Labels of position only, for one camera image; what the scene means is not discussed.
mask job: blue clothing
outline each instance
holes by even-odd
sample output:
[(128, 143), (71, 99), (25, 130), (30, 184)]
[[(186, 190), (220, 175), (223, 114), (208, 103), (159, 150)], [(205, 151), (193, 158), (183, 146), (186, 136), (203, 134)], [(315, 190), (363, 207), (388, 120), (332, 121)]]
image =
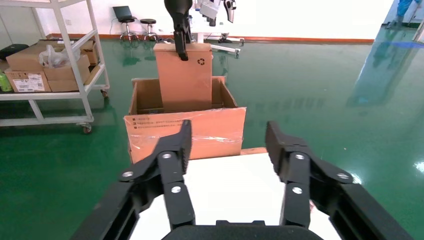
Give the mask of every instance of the blue clothing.
[(399, 4), (397, 5), (397, 15), (399, 17), (404, 17), (411, 3), (412, 3), (412, 0), (400, 0)]

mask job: stacked cardboard box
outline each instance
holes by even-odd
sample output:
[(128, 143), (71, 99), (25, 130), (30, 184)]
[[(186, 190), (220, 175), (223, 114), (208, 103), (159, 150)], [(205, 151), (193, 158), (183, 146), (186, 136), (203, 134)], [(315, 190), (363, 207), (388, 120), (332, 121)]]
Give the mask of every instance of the stacked cardboard box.
[(133, 79), (129, 113), (124, 117), (133, 163), (150, 155), (160, 137), (177, 133), (191, 120), (190, 159), (239, 155), (246, 108), (237, 106), (225, 77), (212, 76), (208, 43), (187, 44), (181, 61), (173, 44), (154, 47), (159, 79)]
[[(89, 49), (88, 45), (90, 44), (94, 46), (93, 41), (89, 42), (91, 43), (85, 44), (85, 49)], [(57, 52), (60, 52), (65, 47), (58, 41), (40, 40), (29, 48), (6, 58), (9, 69), (4, 72), (15, 93), (78, 91), (71, 65), (48, 68), (40, 64), (40, 53), (46, 51), (47, 45), (52, 45)], [(90, 58), (95, 57), (93, 53), (95, 53), (93, 49), (91, 49), (91, 52), (83, 49), (77, 61), (81, 79), (84, 83), (91, 82), (94, 77), (89, 70), (91, 65)]]

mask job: white metal shelving cart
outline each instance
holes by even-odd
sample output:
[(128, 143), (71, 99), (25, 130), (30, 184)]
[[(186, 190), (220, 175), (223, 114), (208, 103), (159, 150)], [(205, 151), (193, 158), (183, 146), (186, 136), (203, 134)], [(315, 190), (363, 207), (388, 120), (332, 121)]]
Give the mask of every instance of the white metal shelving cart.
[[(92, 30), (80, 40), (71, 44), (68, 31), (66, 29), (65, 20), (61, 12), (61, 8), (73, 5), (79, 2), (86, 2), (90, 15)], [(106, 71), (105, 58), (103, 56), (102, 47), (100, 45), (99, 33), (94, 17), (93, 5), (91, 0), (0, 0), (0, 6), (10, 7), (28, 7), (28, 8), (44, 8), (53, 9), (60, 33), (62, 35), (66, 52), (68, 56), (74, 56), (73, 50), (79, 49), (85, 42), (95, 37), (97, 52), (100, 58), (99, 71), (96, 73), (92, 82), (84, 85), (81, 74), (74, 57), (70, 57), (70, 64), (75, 74), (76, 83), (79, 91), (76, 92), (34, 92), (34, 93), (4, 93), (0, 94), (0, 101), (28, 100), (35, 114), (34, 118), (13, 118), (0, 119), (1, 126), (27, 126), (27, 125), (43, 125), (43, 124), (77, 124), (83, 127), (84, 133), (90, 133), (91, 124), (94, 117), (87, 98), (89, 92), (93, 89), (101, 90), (104, 97), (107, 97), (107, 90), (110, 88), (108, 72)], [(97, 80), (104, 73), (105, 84), (96, 84)], [(57, 99), (81, 99), (85, 108), (85, 116), (61, 116), (61, 117), (43, 117), (36, 100), (57, 100)]]

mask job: box label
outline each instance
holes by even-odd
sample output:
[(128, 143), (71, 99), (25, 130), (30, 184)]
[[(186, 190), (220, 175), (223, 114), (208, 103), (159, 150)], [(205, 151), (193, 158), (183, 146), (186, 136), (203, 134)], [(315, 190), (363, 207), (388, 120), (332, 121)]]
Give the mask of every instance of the box label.
[(14, 85), (19, 93), (45, 91), (43, 77), (40, 74), (28, 74), (28, 79), (14, 79)]

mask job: green floor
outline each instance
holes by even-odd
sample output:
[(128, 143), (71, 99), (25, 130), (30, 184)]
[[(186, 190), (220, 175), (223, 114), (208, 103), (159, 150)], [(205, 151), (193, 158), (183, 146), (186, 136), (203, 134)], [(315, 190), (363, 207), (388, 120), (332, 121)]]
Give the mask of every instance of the green floor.
[[(237, 103), (247, 106), (243, 148), (264, 146), (266, 122), (277, 120), (424, 239), (424, 53), (408, 45), (411, 35), (382, 30), (374, 46), (246, 43), (239, 59), (214, 53), (213, 74), (227, 73)], [(129, 165), (123, 116), (131, 79), (157, 77), (156, 62), (149, 45), (102, 47), (110, 100), (89, 95), (91, 135), (72, 124), (0, 128), (0, 239), (68, 239)], [(40, 108), (84, 113), (78, 100)], [(0, 102), (0, 119), (31, 114), (26, 102)]]

